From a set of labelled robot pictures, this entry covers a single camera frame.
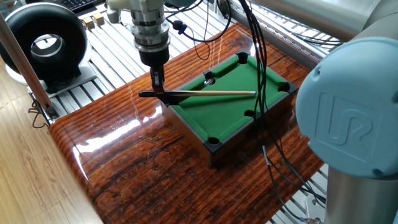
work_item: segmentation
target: ur logo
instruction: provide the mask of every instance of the ur logo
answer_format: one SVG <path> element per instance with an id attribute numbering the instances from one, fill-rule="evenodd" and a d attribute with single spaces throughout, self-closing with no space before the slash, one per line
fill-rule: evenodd
<path id="1" fill-rule="evenodd" d="M 377 110 L 322 93 L 315 137 L 330 150 L 366 162 L 372 156 L 380 122 Z"/>

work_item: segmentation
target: green felt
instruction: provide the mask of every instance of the green felt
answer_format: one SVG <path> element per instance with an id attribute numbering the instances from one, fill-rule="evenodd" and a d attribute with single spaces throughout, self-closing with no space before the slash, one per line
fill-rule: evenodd
<path id="1" fill-rule="evenodd" d="M 200 77 L 181 90 L 257 91 L 257 62 L 250 56 L 247 64 L 239 64 L 238 56 L 235 56 L 212 72 L 215 84 L 205 85 L 205 77 Z M 267 106 L 287 94 L 278 92 L 284 83 L 285 80 L 267 69 Z M 252 117 L 245 116 L 244 113 L 254 109 L 256 98 L 257 96 L 193 96 L 172 107 L 204 140 L 217 138 L 222 142 L 252 120 Z"/>

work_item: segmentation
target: mini pool table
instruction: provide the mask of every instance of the mini pool table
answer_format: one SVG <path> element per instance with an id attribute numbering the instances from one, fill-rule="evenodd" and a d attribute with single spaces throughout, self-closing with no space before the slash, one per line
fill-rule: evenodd
<path id="1" fill-rule="evenodd" d="M 240 52 L 206 71 L 180 90 L 257 91 L 257 62 Z M 266 104 L 272 118 L 291 105 L 297 87 L 267 68 Z M 257 96 L 192 96 L 177 105 L 162 104 L 163 114 L 186 137 L 209 165 L 216 162 L 254 125 Z M 260 118 L 257 106 L 256 118 Z"/>

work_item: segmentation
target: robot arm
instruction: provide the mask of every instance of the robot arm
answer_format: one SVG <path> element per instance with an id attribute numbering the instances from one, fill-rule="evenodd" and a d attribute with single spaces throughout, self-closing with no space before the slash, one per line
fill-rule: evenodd
<path id="1" fill-rule="evenodd" d="M 168 0 L 174 6 L 189 6 L 195 0 Z M 131 32 L 141 62 L 150 66 L 152 88 L 164 92 L 164 63 L 169 60 L 169 23 L 164 16 L 163 0 L 106 0 L 107 14 L 112 23 L 120 21 L 122 9 L 129 9 L 132 17 Z"/>

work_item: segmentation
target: keyboard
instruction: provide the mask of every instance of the keyboard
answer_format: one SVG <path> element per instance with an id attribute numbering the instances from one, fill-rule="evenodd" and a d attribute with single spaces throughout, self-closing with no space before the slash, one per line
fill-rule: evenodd
<path id="1" fill-rule="evenodd" d="M 105 0 L 62 0 L 61 2 L 72 10 L 72 12 L 78 13 L 104 1 Z"/>

